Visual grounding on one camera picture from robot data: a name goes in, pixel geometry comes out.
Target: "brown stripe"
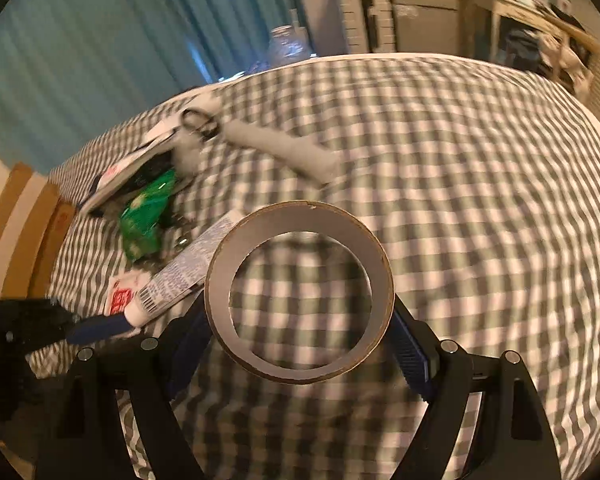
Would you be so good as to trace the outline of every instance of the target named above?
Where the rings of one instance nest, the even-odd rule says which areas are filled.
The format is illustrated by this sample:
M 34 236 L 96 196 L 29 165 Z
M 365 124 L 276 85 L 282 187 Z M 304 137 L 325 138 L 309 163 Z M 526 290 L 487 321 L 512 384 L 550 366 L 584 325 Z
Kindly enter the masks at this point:
M 0 194 L 0 238 L 2 237 L 5 225 L 7 225 L 7 220 L 11 216 L 11 211 L 13 211 L 31 175 L 33 175 L 33 170 L 26 164 L 18 162 L 11 170 L 7 182 L 4 184 L 4 188 Z
M 3 298 L 26 298 L 46 228 L 58 205 L 58 186 L 48 182 L 40 192 L 13 251 L 2 285 Z
M 45 297 L 56 258 L 74 216 L 75 207 L 72 204 L 60 202 L 56 207 L 56 211 L 49 222 L 49 227 L 46 229 L 45 238 L 42 240 L 42 248 L 36 260 L 36 266 L 33 269 L 29 286 L 30 298 Z

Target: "wooden desk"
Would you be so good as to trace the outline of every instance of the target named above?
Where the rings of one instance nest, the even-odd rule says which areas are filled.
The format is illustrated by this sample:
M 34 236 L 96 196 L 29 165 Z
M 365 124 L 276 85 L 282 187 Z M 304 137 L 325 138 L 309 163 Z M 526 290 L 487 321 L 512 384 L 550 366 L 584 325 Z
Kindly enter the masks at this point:
M 473 57 L 475 51 L 475 32 L 477 23 L 481 20 L 478 9 L 488 10 L 491 13 L 491 44 L 489 61 L 496 60 L 498 42 L 500 40 L 500 19 L 512 18 L 517 22 L 547 32 L 552 36 L 562 38 L 560 27 L 545 19 L 545 16 L 535 9 L 522 5 L 516 0 L 461 0 L 460 19 L 460 53 L 465 57 Z

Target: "desk leg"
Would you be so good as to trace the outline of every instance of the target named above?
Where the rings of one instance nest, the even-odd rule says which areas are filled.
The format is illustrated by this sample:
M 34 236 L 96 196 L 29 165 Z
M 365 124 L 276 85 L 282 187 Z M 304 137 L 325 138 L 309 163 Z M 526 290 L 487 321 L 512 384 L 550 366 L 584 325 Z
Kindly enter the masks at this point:
M 489 54 L 489 61 L 492 63 L 496 62 L 496 56 L 498 55 L 498 43 L 500 41 L 500 15 L 497 12 L 491 13 L 491 53 Z

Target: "curtain fold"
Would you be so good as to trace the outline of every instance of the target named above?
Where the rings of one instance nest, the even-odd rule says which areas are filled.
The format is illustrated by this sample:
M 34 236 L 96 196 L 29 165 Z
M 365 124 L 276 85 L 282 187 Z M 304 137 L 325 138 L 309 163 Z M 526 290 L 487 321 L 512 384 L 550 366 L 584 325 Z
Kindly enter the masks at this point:
M 304 20 L 300 0 L 10 0 L 0 158 L 45 173 L 164 99 L 248 70 L 294 7 Z

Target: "barcode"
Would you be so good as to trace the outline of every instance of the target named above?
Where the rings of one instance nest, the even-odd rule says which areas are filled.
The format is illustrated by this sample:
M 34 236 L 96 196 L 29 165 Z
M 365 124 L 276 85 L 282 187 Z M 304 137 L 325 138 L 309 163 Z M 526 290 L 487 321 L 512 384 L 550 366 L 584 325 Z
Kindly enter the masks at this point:
M 158 308 L 157 303 L 155 303 L 154 298 L 149 294 L 149 290 L 144 286 L 140 292 L 138 292 L 140 296 L 140 301 L 142 301 L 142 306 L 149 313 L 152 314 L 155 309 Z

